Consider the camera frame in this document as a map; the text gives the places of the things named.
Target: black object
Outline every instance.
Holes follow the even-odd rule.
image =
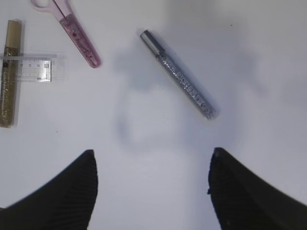
[[[216,148],[208,193],[222,230],[307,230],[307,207]]]
[[[0,230],[86,230],[98,191],[94,151],[53,180],[0,212]]]

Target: clear plastic ruler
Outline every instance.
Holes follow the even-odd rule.
[[[16,61],[16,81],[51,82],[55,75],[57,56],[0,57],[1,74],[9,61]]]

